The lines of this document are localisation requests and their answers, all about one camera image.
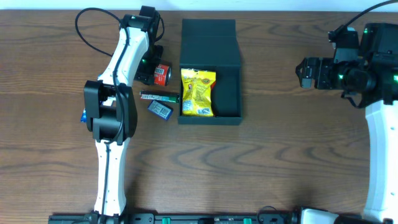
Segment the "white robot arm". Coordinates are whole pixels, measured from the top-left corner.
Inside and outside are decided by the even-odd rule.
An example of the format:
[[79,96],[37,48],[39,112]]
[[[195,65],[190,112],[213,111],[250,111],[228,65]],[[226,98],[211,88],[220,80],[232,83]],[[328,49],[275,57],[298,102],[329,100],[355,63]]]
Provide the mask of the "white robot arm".
[[[370,181],[363,218],[382,223],[398,220],[398,101],[385,105],[382,100],[366,107],[371,140]],[[339,215],[307,208],[301,223],[334,224]]]
[[94,211],[100,215],[118,217],[126,206],[126,149],[137,123],[131,87],[137,73],[153,74],[159,63],[163,48],[154,45],[159,19],[155,8],[146,6],[141,8],[139,16],[126,15],[108,67],[96,82],[87,81],[85,85],[87,127],[93,132],[99,163]]
[[[142,57],[147,52],[149,47],[148,33],[143,32],[138,28],[127,27],[129,32],[129,46],[124,53],[118,69],[118,85],[124,83],[127,86],[132,86],[134,76],[137,68],[142,60]],[[112,56],[111,62],[98,80],[102,80],[104,84],[113,84],[113,70],[120,57],[120,54],[126,44],[126,33],[120,30],[120,38],[118,46]],[[103,105],[111,106],[115,98],[109,97]],[[126,149],[128,147],[130,138],[126,138],[121,145],[117,142],[112,142],[109,145],[109,170],[106,173],[107,145],[108,140],[102,139],[100,142],[96,141],[95,145],[98,151],[98,196],[94,206],[94,210],[100,214],[113,216],[114,214],[120,215],[126,206],[126,196],[124,195],[124,163],[126,160]]]

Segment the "white wall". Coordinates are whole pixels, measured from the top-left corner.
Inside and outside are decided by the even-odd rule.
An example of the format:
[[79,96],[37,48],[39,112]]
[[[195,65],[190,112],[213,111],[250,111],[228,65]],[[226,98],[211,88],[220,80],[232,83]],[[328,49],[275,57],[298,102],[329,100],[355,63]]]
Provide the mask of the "white wall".
[[[0,9],[140,9],[206,11],[362,11],[385,0],[0,0]],[[398,3],[376,11],[398,12]]]

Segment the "small blue box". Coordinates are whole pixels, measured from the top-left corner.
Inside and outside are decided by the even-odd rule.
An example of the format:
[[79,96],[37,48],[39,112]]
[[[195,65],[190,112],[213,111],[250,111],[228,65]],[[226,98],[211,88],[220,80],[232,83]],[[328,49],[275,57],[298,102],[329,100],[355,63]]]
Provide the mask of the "small blue box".
[[168,120],[173,113],[173,108],[156,100],[152,100],[148,106],[148,110],[165,120]]

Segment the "red can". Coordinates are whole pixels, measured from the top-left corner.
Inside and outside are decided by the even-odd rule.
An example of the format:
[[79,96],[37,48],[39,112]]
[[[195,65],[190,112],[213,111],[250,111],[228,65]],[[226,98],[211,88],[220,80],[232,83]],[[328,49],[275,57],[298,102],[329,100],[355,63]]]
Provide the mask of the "red can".
[[172,74],[172,70],[168,65],[159,64],[155,68],[155,83],[162,86],[167,86]]

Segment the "blue sticker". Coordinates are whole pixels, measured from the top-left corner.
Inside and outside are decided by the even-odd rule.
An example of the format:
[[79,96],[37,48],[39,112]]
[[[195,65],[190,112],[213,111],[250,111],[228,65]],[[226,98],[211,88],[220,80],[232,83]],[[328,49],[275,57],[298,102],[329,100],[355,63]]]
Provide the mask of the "blue sticker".
[[86,108],[83,110],[83,113],[81,114],[80,122],[82,122],[82,123],[86,123],[87,122]]

